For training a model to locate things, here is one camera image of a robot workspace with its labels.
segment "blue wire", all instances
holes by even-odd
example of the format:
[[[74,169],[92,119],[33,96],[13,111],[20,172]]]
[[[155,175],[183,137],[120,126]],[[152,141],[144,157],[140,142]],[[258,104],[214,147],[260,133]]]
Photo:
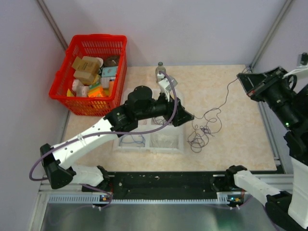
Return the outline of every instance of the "blue wire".
[[[134,142],[123,142],[123,139],[126,136],[131,136],[131,138],[133,139]],[[120,143],[137,143],[137,144],[144,144],[145,145],[145,138],[143,137],[143,135],[139,135],[139,137],[142,137],[142,141],[136,141],[132,135],[125,135],[125,136],[121,137]]]

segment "red plastic crate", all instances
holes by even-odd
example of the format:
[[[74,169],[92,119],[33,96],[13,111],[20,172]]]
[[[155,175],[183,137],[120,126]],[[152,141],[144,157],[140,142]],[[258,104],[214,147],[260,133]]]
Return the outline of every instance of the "red plastic crate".
[[[66,50],[66,56],[60,70],[55,75],[49,96],[60,101],[76,115],[105,116],[113,108],[120,105],[125,75],[127,70],[126,47],[127,38],[123,35],[75,35]],[[72,64],[77,56],[101,57],[120,55],[113,91],[107,98],[67,97],[66,92],[72,89]]]

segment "gray floor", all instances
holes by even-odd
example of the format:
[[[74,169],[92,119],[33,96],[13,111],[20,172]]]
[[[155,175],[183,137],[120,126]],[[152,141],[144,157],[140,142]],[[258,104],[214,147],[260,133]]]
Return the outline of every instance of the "gray floor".
[[[101,212],[80,205],[49,204],[41,231],[275,231],[262,205],[249,201],[240,210],[206,205],[112,205]]]

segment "beige table surface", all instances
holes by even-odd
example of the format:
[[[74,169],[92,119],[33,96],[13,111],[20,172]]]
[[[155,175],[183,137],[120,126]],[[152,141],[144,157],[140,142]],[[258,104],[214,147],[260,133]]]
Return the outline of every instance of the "beige table surface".
[[[190,113],[202,114],[220,106],[227,94],[227,84],[236,79],[243,65],[167,66],[167,73],[177,81],[176,89],[184,94],[184,106]],[[125,89],[139,85],[158,88],[155,67],[128,67]],[[184,154],[153,154],[112,152],[113,141],[92,150],[76,164],[103,166],[107,171],[213,171],[231,165],[243,165],[249,170],[276,170],[257,103],[250,100],[239,81],[229,87],[227,103],[221,108],[223,126],[200,153],[191,151],[186,142],[191,122],[185,124]],[[95,124],[100,117],[78,116],[71,113],[65,140]],[[205,121],[194,121],[204,125]],[[215,131],[219,124],[210,125]]]

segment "bottle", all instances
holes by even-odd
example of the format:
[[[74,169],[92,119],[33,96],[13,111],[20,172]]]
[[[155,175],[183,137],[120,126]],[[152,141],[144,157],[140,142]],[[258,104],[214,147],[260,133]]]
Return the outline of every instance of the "bottle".
[[[157,74],[159,71],[164,71],[166,72],[166,69],[164,67],[163,62],[159,62],[158,63],[158,67],[155,69],[155,77],[156,77],[156,83],[158,83],[160,81],[160,79],[158,79]]]

